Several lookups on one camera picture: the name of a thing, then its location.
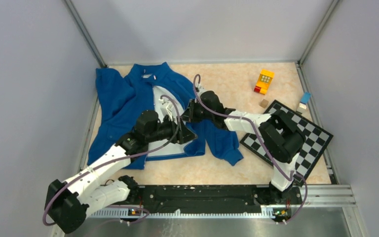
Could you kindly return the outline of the blue zip jacket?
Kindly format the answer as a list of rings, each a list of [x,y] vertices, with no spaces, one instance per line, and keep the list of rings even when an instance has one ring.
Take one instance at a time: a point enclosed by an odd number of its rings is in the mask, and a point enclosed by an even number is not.
[[[160,65],[135,64],[126,76],[112,68],[96,70],[96,89],[102,109],[101,125],[88,152],[87,164],[100,158],[122,135],[129,132],[145,110],[159,109],[159,98],[168,95],[182,112],[195,98],[192,82],[173,71],[164,62]],[[234,131],[218,129],[209,120],[190,123],[198,136],[186,144],[168,144],[165,148],[139,157],[127,169],[144,169],[147,161],[203,156],[206,148],[218,159],[236,165],[243,159]]]

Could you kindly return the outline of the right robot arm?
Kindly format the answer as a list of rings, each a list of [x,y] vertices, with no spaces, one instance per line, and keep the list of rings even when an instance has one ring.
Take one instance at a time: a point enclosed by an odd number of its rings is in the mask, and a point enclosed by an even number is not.
[[[256,134],[260,145],[273,163],[269,196],[283,203],[290,196],[295,174],[295,162],[306,141],[305,135],[286,112],[252,114],[224,107],[215,92],[198,91],[182,114],[187,122],[209,120],[219,129]]]

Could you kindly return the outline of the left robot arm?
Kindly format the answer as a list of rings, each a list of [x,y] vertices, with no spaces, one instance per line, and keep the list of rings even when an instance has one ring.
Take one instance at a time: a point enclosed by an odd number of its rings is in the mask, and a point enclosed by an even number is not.
[[[85,170],[65,181],[51,182],[47,189],[43,223],[47,217],[62,232],[70,234],[96,211],[115,202],[133,204],[138,199],[136,183],[127,176],[104,185],[111,175],[127,167],[135,159],[150,153],[149,144],[164,141],[158,151],[166,145],[185,144],[197,139],[180,117],[165,115],[159,120],[158,113],[146,110],[137,118],[131,131],[122,135],[100,158]]]

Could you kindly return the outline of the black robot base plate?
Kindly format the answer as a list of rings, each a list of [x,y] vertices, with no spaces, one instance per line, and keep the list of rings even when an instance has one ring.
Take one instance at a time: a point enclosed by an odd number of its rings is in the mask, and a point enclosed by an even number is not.
[[[272,194],[267,185],[146,185],[132,189],[115,205],[143,207],[151,214],[260,213],[262,205],[301,204],[298,187],[283,195]]]

